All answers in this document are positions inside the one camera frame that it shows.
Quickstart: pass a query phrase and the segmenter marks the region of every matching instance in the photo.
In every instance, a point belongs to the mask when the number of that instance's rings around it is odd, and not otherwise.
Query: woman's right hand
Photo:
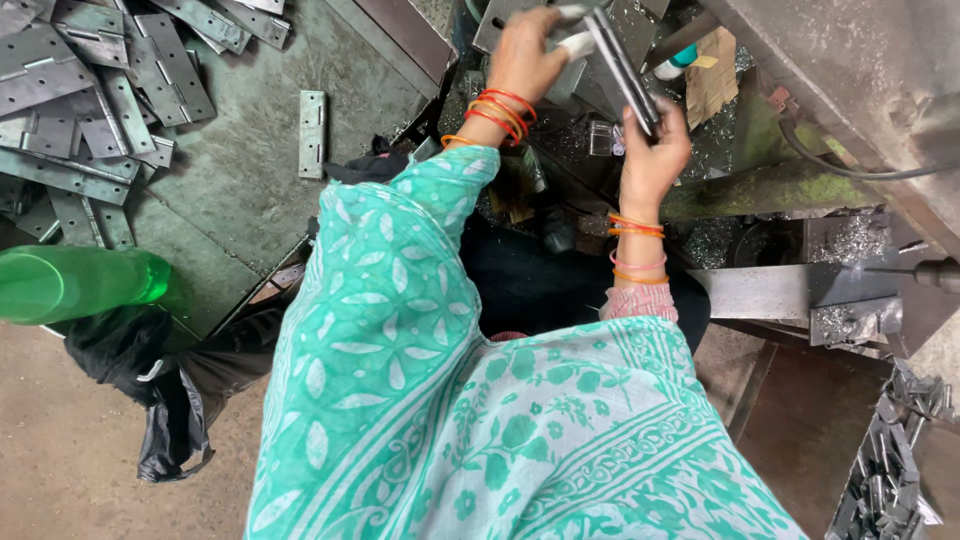
[[[665,97],[657,97],[660,140],[650,146],[640,132],[633,110],[623,110],[627,155],[620,177],[620,214],[642,223],[660,221],[660,202],[690,160],[690,137],[684,112]]]

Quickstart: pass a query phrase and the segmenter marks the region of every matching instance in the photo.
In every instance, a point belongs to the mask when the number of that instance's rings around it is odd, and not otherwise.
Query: rusty metal surface
[[[875,376],[778,347],[737,449],[810,538],[823,538],[880,388]]]

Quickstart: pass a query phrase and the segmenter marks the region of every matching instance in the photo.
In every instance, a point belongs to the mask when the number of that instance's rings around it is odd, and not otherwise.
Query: orange bangle
[[[496,88],[487,88],[484,91],[480,92],[480,95],[484,95],[487,93],[500,94],[502,96],[509,97],[510,99],[516,101],[517,103],[520,103],[525,109],[527,109],[530,112],[530,116],[534,119],[534,122],[537,121],[537,113],[534,111],[534,108],[530,106],[530,103],[527,100],[521,98],[520,96],[516,94],[512,94],[510,92],[505,92],[503,90],[498,90]]]
[[[515,132],[519,134],[523,133],[523,136],[527,136],[527,131],[526,131],[527,125],[524,124],[518,118],[516,118],[516,115],[511,110],[507,109],[506,107],[503,107],[502,105],[497,105],[496,103],[491,103],[488,101],[475,100],[475,101],[471,101],[469,105],[467,105],[467,110],[476,110],[476,108],[480,107],[481,105],[489,107],[492,110],[502,113],[504,116],[507,117],[506,121],[509,122],[510,125],[514,127]]]
[[[660,231],[650,231],[649,229],[607,229],[607,232],[614,236],[620,236],[623,233],[637,233],[656,236],[657,238],[666,238]]]
[[[629,229],[632,231],[650,231],[651,233],[662,233],[662,227],[653,227],[651,225],[634,225],[632,223],[623,223],[619,220],[611,220],[615,225],[619,225],[620,229]]]
[[[510,134],[511,137],[514,138],[514,146],[516,146],[516,145],[518,145],[518,144],[520,143],[520,135],[518,135],[518,134],[514,131],[514,129],[510,127],[510,125],[508,125],[506,122],[504,122],[503,120],[501,120],[501,119],[499,119],[499,118],[496,118],[496,117],[494,117],[494,116],[492,116],[492,115],[490,115],[490,114],[486,114],[486,113],[483,112],[482,110],[468,110],[467,113],[464,114],[464,118],[470,118],[470,117],[471,117],[472,115],[474,115],[474,114],[479,115],[479,116],[483,116],[484,118],[487,118],[488,120],[490,120],[491,122],[493,122],[493,123],[496,124],[497,126],[500,126],[500,127],[503,128],[504,130],[506,130],[506,132],[507,132],[508,134]]]
[[[497,105],[498,107],[503,109],[503,112],[506,113],[507,116],[510,116],[511,118],[514,119],[514,122],[516,122],[519,128],[523,130],[523,136],[530,136],[530,129],[529,129],[530,127],[527,125],[527,123],[523,121],[523,118],[520,117],[519,114],[517,114],[512,109],[507,107],[507,105],[502,101],[496,99],[493,96],[484,95],[484,96],[478,96],[476,101],[472,102],[471,105],[473,105],[473,103],[478,103],[478,102],[479,103],[487,102],[489,105]]]
[[[647,285],[660,285],[670,281],[669,277],[663,278],[662,280],[641,280],[639,278],[632,278],[626,274],[621,274],[620,272],[617,272],[615,268],[613,269],[613,274],[618,278],[623,278],[624,280],[630,280],[631,282],[637,282],[637,283],[644,283]]]
[[[455,141],[457,141],[457,142],[462,142],[462,143],[464,143],[464,144],[466,144],[466,145],[469,145],[469,146],[482,146],[479,142],[477,142],[477,141],[475,141],[475,140],[470,140],[470,139],[468,139],[468,138],[466,138],[466,137],[459,136],[459,135],[444,135],[444,136],[440,137],[440,143],[444,146],[444,148],[446,148],[447,145],[450,144],[450,141],[451,141],[451,140],[455,140]]]
[[[628,219],[628,218],[626,218],[626,217],[623,217],[622,215],[620,215],[620,214],[618,214],[618,213],[616,213],[616,212],[611,212],[611,214],[610,214],[610,220],[611,220],[611,222],[613,222],[613,223],[622,223],[622,224],[624,224],[624,225],[633,225],[633,226],[636,226],[636,227],[645,227],[645,228],[647,228],[647,229],[657,229],[658,231],[662,231],[662,230],[663,230],[663,225],[650,225],[650,224],[648,224],[648,223],[640,223],[639,221],[634,221],[633,219]]]

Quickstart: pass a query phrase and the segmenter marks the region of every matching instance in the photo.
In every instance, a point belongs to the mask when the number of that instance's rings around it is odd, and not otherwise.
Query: woman's arm
[[[658,98],[657,109],[663,121],[657,127],[660,140],[654,146],[647,144],[631,110],[624,110],[627,156],[620,177],[620,214],[648,225],[660,222],[660,202],[690,157],[683,112],[665,98]],[[673,308],[667,283],[642,284],[629,279],[647,282],[665,279],[664,260],[660,238],[649,234],[622,234],[617,243],[616,271],[628,278],[614,277],[600,318],[647,315],[677,322],[677,310]]]
[[[534,8],[529,12],[515,12],[507,22],[491,58],[491,74],[488,88],[513,93],[531,105],[535,105],[560,76],[569,59],[566,47],[557,47],[546,52],[546,37],[550,29],[562,18],[556,8]],[[523,104],[509,97],[497,96],[504,105],[522,116],[527,112]],[[484,109],[506,121],[506,115],[493,109]],[[482,116],[471,116],[464,122],[457,136],[483,146],[498,148],[507,131],[495,122]],[[447,150],[465,143],[453,140]]]
[[[657,126],[660,140],[654,146],[647,144],[647,139],[640,133],[630,108],[623,111],[627,156],[620,177],[620,215],[649,225],[660,222],[660,202],[690,158],[690,138],[686,134],[684,113],[666,98],[657,99],[657,109],[663,121]],[[663,241],[656,236],[622,234],[616,259],[624,263],[617,266],[617,272],[625,276],[647,281],[666,278],[662,265],[648,270],[627,266],[650,266],[663,260]],[[613,286],[629,288],[636,286],[636,282],[616,277]]]

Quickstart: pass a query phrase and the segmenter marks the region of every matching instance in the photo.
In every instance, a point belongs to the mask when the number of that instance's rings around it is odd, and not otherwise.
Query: red bangle
[[[517,114],[516,112],[514,112],[512,109],[510,109],[509,107],[507,107],[507,105],[506,105],[505,103],[503,103],[502,101],[496,99],[496,98],[493,97],[493,96],[489,96],[489,95],[480,95],[480,96],[477,96],[477,99],[476,99],[476,100],[477,100],[477,101],[485,101],[485,102],[490,103],[491,105],[497,105],[497,106],[499,106],[499,108],[500,108],[504,113],[506,113],[508,116],[510,116],[511,119],[513,119],[513,120],[516,122],[516,124],[520,127],[520,129],[523,130],[523,136],[529,136],[529,135],[530,135],[529,126],[527,125],[526,122],[523,121],[523,118],[522,118],[519,114]]]
[[[505,92],[503,90],[498,90],[496,88],[487,88],[486,90],[480,92],[480,95],[484,95],[486,93],[500,94],[502,96],[509,97],[510,99],[516,101],[517,103],[520,103],[525,109],[527,109],[530,112],[530,116],[534,119],[533,121],[534,122],[537,121],[537,113],[534,111],[534,108],[530,106],[530,103],[527,102],[527,100],[521,98],[520,96],[516,94],[512,94],[510,92]]]
[[[496,124],[497,126],[500,126],[500,127],[503,128],[504,130],[506,130],[506,132],[507,132],[508,134],[510,134],[511,137],[514,138],[514,145],[520,143],[520,135],[518,135],[518,134],[514,131],[514,128],[510,127],[510,125],[507,124],[506,122],[504,122],[503,120],[501,120],[501,119],[499,119],[499,118],[496,118],[496,117],[494,117],[494,116],[492,116],[492,115],[490,115],[490,114],[486,114],[486,113],[483,112],[482,110],[477,110],[477,109],[468,110],[467,113],[464,114],[464,118],[470,118],[470,117],[471,117],[472,115],[474,115],[474,114],[477,114],[477,115],[479,115],[479,116],[483,116],[484,118],[487,118],[488,120],[490,120],[491,122],[493,122],[493,123]]]

